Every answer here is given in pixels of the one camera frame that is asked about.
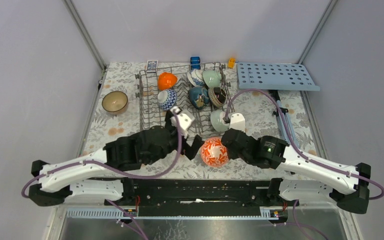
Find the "grey wire dish rack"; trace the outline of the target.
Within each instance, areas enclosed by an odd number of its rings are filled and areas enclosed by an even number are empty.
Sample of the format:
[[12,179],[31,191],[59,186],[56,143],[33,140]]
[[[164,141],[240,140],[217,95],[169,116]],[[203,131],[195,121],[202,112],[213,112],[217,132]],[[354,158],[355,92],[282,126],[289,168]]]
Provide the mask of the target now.
[[200,135],[206,140],[211,137],[220,137],[221,132],[214,129],[211,124],[211,112],[216,108],[209,103],[202,110],[196,109],[188,98],[188,90],[193,85],[187,80],[187,73],[191,70],[188,64],[184,63],[165,63],[159,65],[155,73],[147,73],[145,70],[140,70],[135,78],[138,80],[136,96],[139,98],[140,112],[140,130],[147,130],[153,126],[164,126],[166,111],[158,106],[158,93],[160,92],[157,86],[158,77],[164,72],[174,74],[178,81],[173,89],[177,93],[177,106],[183,110],[188,110],[195,117],[195,121],[189,128],[191,136]]

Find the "brown glazed bowl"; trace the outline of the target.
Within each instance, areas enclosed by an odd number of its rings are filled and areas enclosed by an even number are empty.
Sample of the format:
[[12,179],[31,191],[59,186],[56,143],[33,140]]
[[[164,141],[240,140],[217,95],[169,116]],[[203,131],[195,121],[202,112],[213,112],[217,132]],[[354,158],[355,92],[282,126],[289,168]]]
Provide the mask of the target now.
[[101,105],[107,113],[119,115],[127,111],[129,99],[122,91],[112,91],[104,96]]

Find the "red and white bowl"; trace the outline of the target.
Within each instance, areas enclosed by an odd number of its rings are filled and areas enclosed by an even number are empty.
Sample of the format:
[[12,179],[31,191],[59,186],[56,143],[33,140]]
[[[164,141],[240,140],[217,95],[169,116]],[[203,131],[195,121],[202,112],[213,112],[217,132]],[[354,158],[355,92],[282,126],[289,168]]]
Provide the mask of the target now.
[[200,156],[206,165],[221,167],[230,160],[228,150],[221,140],[221,137],[211,137],[204,141],[200,149]]

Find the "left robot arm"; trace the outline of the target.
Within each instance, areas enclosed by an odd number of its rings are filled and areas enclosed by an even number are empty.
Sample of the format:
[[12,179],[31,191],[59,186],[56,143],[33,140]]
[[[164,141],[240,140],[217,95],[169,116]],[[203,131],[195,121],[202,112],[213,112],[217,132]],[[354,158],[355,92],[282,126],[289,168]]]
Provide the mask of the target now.
[[[135,200],[132,179],[156,179],[170,172],[180,156],[195,158],[204,141],[196,135],[192,144],[187,143],[193,121],[186,112],[168,111],[164,126],[119,137],[87,155],[58,164],[36,160],[31,165],[34,178],[22,188],[21,195],[41,207],[102,200],[128,206]],[[164,159],[173,151],[176,151],[175,159],[163,172],[148,176],[131,173]]]

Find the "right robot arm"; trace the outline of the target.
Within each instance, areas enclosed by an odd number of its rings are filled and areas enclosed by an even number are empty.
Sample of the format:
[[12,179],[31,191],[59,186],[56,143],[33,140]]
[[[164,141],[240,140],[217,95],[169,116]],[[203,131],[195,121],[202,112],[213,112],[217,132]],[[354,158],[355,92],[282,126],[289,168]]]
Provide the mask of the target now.
[[270,180],[263,198],[273,206],[296,200],[335,203],[354,214],[366,214],[369,205],[368,188],[371,166],[359,163],[343,165],[295,150],[285,140],[274,136],[255,139],[244,132],[229,129],[221,137],[229,158],[244,160],[261,169],[281,169],[304,175],[307,180]]

